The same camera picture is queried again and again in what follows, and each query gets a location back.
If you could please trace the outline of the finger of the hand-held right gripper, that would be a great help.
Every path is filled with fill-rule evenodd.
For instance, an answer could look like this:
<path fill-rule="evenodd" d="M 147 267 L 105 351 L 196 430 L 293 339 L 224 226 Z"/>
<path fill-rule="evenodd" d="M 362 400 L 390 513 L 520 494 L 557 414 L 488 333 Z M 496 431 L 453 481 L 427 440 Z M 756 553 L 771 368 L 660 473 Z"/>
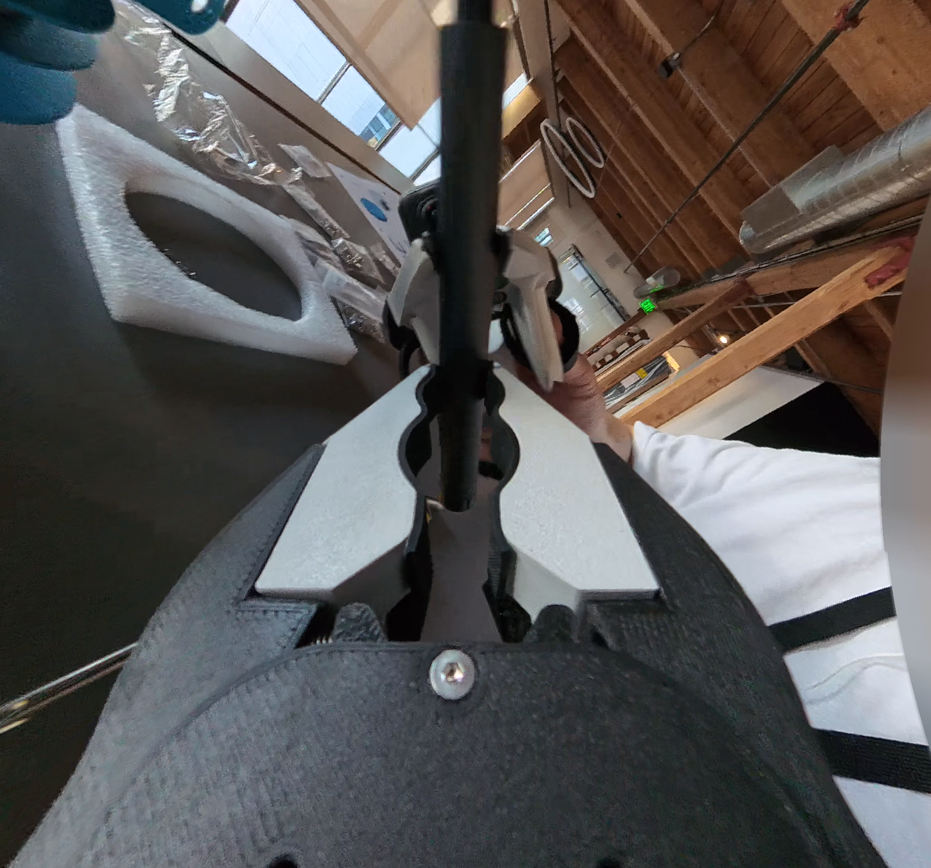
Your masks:
<path fill-rule="evenodd" d="M 439 362 L 439 277 L 430 237 L 413 240 L 385 303 L 385 333 L 403 350 L 411 341 L 429 363 Z"/>
<path fill-rule="evenodd" d="M 518 339 L 526 367 L 541 387 L 563 379 L 560 341 L 549 305 L 558 280 L 556 261 L 526 232 L 499 227 L 502 245 L 500 273 L 504 278 L 511 331 Z"/>

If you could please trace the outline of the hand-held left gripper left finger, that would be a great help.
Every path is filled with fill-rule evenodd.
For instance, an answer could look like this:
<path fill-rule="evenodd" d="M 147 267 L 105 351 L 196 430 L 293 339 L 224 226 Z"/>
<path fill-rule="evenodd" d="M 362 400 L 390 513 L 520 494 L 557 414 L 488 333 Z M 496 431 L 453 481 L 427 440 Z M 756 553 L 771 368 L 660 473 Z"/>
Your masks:
<path fill-rule="evenodd" d="M 418 502 L 401 463 L 423 413 L 419 367 L 335 432 L 259 575 L 258 594 L 310 601 L 401 601 Z"/>

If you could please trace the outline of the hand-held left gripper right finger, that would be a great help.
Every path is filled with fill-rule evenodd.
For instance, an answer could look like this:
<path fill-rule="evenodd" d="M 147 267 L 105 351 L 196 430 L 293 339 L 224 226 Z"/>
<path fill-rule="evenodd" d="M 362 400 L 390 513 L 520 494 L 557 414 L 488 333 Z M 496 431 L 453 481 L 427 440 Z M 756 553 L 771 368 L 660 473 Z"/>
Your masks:
<path fill-rule="evenodd" d="M 651 599 L 659 583 L 588 435 L 502 367 L 498 415 L 517 442 L 499 494 L 516 555 L 507 591 L 531 618 L 548 606 Z"/>

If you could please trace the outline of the black electric screwdriver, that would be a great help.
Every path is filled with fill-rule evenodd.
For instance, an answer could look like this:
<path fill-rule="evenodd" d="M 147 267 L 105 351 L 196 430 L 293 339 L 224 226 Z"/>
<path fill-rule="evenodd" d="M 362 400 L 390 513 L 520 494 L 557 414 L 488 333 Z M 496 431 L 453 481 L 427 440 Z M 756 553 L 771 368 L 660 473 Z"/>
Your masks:
<path fill-rule="evenodd" d="M 506 31 L 495 0 L 456 0 L 439 33 L 440 181 L 437 411 L 440 495 L 454 512 L 476 497 L 495 239 Z"/>

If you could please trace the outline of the blue robot arm base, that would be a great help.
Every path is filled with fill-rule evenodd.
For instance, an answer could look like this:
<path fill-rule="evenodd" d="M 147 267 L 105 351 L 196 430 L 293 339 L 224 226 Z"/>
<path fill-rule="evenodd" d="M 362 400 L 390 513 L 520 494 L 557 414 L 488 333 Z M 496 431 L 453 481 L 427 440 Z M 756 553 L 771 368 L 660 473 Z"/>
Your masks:
<path fill-rule="evenodd" d="M 183 31 L 211 28 L 225 0 L 134 0 Z M 1 121 L 35 126 L 64 118 L 76 72 L 92 66 L 114 23 L 110 0 L 1 0 Z"/>

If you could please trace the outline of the person's right forearm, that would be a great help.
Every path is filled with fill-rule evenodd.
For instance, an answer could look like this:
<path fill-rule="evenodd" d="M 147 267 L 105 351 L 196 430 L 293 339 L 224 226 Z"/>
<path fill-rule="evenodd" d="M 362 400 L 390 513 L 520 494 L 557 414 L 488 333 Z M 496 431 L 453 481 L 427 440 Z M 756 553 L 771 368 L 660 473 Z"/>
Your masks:
<path fill-rule="evenodd" d="M 607 445 L 622 461 L 633 463 L 633 435 L 623 421 L 618 420 L 606 407 L 596 405 L 588 428 L 588 436 L 595 443 Z"/>

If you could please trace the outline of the person's right hand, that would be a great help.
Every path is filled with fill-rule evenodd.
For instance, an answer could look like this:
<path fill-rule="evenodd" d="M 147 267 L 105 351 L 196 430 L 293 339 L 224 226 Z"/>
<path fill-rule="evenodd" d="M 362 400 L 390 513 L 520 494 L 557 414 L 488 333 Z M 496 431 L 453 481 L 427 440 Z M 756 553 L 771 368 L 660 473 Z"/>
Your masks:
<path fill-rule="evenodd" d="M 604 407 L 594 371 L 585 355 L 577 355 L 573 366 L 562 375 L 562 380 L 555 382 L 543 397 L 593 442 L 606 443 L 610 439 L 608 422 L 611 417 Z"/>

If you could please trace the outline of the white instruction sheet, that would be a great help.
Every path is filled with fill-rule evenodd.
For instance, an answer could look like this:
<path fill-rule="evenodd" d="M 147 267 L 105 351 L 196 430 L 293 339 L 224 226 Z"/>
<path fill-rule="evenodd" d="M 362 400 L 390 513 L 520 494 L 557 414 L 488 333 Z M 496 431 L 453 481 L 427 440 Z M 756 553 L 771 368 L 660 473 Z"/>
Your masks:
<path fill-rule="evenodd" d="M 379 234 L 396 261 L 402 264 L 411 242 L 401 221 L 399 195 L 376 180 L 356 176 L 336 164 L 329 163 L 328 166 L 366 222 Z"/>

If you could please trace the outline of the cluster of screw bags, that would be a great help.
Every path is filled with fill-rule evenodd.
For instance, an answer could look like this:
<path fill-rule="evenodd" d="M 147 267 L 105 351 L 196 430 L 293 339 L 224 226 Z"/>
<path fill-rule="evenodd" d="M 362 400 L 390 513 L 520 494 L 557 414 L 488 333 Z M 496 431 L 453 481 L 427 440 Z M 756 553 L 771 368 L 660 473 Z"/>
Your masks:
<path fill-rule="evenodd" d="M 343 324 L 388 343 L 385 304 L 401 269 L 393 254 L 380 242 L 362 246 L 343 237 L 331 240 L 302 222 L 288 223 Z"/>

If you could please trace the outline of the beige roller blind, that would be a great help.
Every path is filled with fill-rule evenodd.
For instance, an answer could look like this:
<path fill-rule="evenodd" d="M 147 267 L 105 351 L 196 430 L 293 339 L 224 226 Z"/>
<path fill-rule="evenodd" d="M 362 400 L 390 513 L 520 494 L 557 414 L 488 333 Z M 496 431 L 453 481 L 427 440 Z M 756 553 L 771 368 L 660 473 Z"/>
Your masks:
<path fill-rule="evenodd" d="M 457 0 L 293 0 L 407 127 L 439 97 L 438 32 Z"/>

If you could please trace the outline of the person's white shirt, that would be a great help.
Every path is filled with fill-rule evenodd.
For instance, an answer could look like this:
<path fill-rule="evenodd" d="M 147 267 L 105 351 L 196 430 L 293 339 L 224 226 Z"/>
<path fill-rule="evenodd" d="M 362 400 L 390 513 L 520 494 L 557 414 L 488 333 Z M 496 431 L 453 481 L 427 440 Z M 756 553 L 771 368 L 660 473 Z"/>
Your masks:
<path fill-rule="evenodd" d="M 929 742 L 891 592 L 878 458 L 638 423 L 633 467 L 757 607 L 818 750 L 885 863 L 929 866 Z"/>

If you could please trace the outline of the window with roller blinds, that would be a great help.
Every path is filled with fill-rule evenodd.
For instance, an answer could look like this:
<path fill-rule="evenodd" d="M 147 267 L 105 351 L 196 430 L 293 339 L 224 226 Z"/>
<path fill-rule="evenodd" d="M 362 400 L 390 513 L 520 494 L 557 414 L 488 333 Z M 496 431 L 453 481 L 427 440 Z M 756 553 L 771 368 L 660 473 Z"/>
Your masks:
<path fill-rule="evenodd" d="M 349 131 L 416 183 L 438 176 L 438 98 L 405 126 L 293 0 L 228 0 L 227 26 Z"/>

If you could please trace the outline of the crumpled clear plastic wrap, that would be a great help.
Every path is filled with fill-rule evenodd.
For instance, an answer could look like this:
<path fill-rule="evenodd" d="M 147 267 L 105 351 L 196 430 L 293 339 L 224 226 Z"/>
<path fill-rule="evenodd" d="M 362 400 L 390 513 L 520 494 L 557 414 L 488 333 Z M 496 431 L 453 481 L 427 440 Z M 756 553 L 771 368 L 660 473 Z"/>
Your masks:
<path fill-rule="evenodd" d="M 264 187 L 303 187 L 303 171 L 276 163 L 225 97 L 201 81 L 190 50 L 166 22 L 134 0 L 110 2 L 111 35 L 142 66 L 157 123 L 188 153 L 227 178 Z"/>

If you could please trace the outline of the wooden beam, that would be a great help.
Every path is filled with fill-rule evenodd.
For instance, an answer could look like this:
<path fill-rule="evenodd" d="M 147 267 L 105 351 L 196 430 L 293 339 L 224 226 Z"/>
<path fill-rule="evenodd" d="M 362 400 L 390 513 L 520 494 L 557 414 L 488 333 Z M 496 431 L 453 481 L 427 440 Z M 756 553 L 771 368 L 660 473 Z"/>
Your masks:
<path fill-rule="evenodd" d="M 716 355 L 704 359 L 691 370 L 682 370 L 679 376 L 667 379 L 658 392 L 623 416 L 627 424 L 639 421 L 657 428 L 665 425 L 786 349 L 901 284 L 907 274 L 915 238 L 915 234 L 901 234 L 818 257 L 802 258 L 798 254 L 789 259 L 783 273 L 771 269 L 769 278 L 764 273 L 755 273 L 716 287 L 700 288 L 696 293 L 706 299 L 703 305 L 662 336 L 609 366 L 598 377 L 599 388 L 606 395 L 610 394 L 624 379 L 644 369 L 716 317 L 730 313 L 744 300 L 762 296 L 767 284 L 774 285 L 777 291 L 811 288 L 805 296 L 743 338 L 726 344 Z"/>

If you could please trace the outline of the white foam packing frame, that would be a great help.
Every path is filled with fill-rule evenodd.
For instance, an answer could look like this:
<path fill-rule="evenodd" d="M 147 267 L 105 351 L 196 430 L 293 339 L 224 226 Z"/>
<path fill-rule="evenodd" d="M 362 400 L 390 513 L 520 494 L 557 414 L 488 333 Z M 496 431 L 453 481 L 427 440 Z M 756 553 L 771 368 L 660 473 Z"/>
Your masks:
<path fill-rule="evenodd" d="M 87 256 L 116 322 L 325 363 L 355 356 L 294 222 L 82 105 L 56 132 Z M 299 317 L 250 309 L 187 275 L 134 222 L 126 203 L 133 193 L 175 200 L 249 238 L 296 288 Z"/>

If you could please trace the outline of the yellow handled screwdriver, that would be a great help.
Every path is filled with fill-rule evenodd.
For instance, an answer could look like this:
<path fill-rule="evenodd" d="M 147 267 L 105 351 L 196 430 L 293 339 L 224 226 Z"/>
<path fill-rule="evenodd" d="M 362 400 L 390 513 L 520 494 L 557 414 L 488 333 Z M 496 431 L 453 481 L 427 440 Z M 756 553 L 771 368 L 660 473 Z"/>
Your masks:
<path fill-rule="evenodd" d="M 83 665 L 44 685 L 32 688 L 15 698 L 2 702 L 1 734 L 24 725 L 36 713 L 46 709 L 56 701 L 117 673 L 127 662 L 138 644 L 138 642 L 132 642 L 100 657 L 94 662 Z"/>

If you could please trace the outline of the silver ventilation duct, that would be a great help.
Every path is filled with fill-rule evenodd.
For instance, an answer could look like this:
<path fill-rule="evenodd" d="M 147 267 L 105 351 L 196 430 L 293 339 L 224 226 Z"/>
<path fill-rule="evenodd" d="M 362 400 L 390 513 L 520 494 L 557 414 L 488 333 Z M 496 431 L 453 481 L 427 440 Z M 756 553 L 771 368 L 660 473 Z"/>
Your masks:
<path fill-rule="evenodd" d="M 752 255 L 907 203 L 930 189 L 930 108 L 853 153 L 825 149 L 746 207 L 738 233 Z"/>

